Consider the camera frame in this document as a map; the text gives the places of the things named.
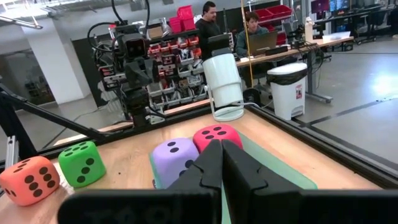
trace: bottle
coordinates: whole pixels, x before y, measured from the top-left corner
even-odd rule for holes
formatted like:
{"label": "bottle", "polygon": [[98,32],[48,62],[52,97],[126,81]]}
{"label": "bottle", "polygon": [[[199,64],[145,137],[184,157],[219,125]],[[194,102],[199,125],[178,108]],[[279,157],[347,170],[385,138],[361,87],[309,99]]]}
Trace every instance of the bottle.
{"label": "bottle", "polygon": [[313,31],[312,31],[313,22],[310,17],[305,18],[305,25],[304,25],[304,35],[305,41],[313,42]]}

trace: man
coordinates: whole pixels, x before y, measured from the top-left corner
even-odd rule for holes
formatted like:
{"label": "man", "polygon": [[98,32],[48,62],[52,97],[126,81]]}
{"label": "man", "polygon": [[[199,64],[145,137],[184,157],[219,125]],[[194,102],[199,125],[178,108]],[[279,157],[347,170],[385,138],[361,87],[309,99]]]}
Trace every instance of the man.
{"label": "man", "polygon": [[206,47],[209,37],[222,34],[216,24],[216,16],[216,4],[208,1],[203,5],[202,18],[195,24],[199,30],[199,46],[203,61],[211,57],[211,50]]}
{"label": "man", "polygon": [[[255,12],[246,14],[246,27],[248,28],[248,36],[268,33],[268,29],[259,26],[259,16]],[[246,44],[246,33],[242,31],[236,39],[235,52],[239,57],[248,57],[248,47]],[[252,66],[253,75],[255,73],[267,73],[272,68],[271,63],[261,63]],[[240,69],[246,88],[251,88],[252,80],[250,76],[250,68],[244,67]]]}

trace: purple die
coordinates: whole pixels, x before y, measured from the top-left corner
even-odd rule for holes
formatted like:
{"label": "purple die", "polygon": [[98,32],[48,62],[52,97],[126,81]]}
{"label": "purple die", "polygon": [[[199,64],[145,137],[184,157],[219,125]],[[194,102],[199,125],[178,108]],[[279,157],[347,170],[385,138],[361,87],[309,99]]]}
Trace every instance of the purple die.
{"label": "purple die", "polygon": [[198,149],[189,138],[171,139],[158,145],[152,159],[162,188],[176,181],[198,156]]}

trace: yellow pole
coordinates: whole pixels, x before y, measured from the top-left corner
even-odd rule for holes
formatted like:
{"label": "yellow pole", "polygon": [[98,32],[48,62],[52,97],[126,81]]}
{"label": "yellow pole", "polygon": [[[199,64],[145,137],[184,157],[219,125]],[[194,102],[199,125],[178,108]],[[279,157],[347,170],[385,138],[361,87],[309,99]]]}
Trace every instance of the yellow pole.
{"label": "yellow pole", "polygon": [[252,72],[252,68],[251,68],[249,33],[248,33],[248,28],[246,27],[246,19],[245,19],[246,16],[244,15],[243,0],[241,0],[241,10],[242,10],[244,32],[246,33],[246,46],[248,47],[248,58],[249,58],[249,67],[250,67],[251,88],[253,88],[253,72]]}

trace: white trash can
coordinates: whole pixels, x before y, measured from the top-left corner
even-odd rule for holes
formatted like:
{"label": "white trash can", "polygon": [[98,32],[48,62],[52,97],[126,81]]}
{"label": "white trash can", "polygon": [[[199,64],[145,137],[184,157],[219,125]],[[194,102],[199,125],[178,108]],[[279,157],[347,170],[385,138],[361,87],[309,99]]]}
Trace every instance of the white trash can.
{"label": "white trash can", "polygon": [[[290,63],[268,71],[275,114],[285,120],[304,114],[306,63]],[[290,80],[300,78],[294,83]]]}

